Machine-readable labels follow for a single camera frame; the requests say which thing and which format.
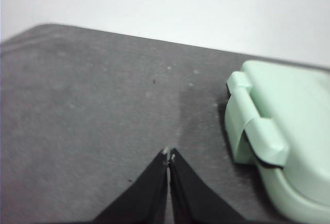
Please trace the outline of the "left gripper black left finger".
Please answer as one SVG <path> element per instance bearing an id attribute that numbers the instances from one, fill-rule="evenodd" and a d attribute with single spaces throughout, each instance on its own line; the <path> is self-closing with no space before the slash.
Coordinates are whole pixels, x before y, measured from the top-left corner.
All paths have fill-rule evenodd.
<path id="1" fill-rule="evenodd" d="M 154 157 L 134 183 L 94 223 L 164 223 L 168 192 L 168 148 Z"/>

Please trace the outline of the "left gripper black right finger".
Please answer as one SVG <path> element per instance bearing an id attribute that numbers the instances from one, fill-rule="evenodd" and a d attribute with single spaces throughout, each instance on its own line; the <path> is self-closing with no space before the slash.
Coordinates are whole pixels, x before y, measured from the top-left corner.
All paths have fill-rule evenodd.
<path id="1" fill-rule="evenodd" d="M 208 187 L 177 149 L 169 160 L 175 223 L 242 223 L 245 218 Z"/>

